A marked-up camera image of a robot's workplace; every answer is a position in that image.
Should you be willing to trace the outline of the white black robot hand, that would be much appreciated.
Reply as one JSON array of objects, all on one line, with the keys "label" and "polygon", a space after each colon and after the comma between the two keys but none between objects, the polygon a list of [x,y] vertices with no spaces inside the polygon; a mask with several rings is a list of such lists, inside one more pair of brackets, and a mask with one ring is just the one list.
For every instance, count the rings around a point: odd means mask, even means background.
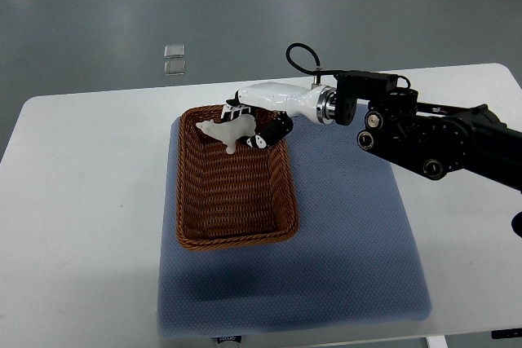
[{"label": "white black robot hand", "polygon": [[310,88],[277,82],[262,82],[238,90],[223,106],[221,120],[232,121],[242,114],[273,112],[275,117],[253,136],[242,136],[240,142],[257,149],[273,146],[293,129],[292,119],[328,125],[334,118],[336,89],[314,85]]}]

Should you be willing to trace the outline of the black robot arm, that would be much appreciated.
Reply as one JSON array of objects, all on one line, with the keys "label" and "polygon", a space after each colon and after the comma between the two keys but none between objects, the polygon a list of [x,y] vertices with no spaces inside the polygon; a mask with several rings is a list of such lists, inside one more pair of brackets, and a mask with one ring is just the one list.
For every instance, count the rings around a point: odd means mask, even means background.
[{"label": "black robot arm", "polygon": [[315,83],[326,75],[335,78],[335,92],[319,101],[321,119],[348,126],[355,118],[356,101],[367,101],[365,128],[356,137],[362,150],[433,181],[468,170],[521,189],[521,133],[508,128],[487,105],[420,103],[410,85],[399,86],[399,75],[326,71],[317,53],[301,42],[290,44],[285,57]]}]

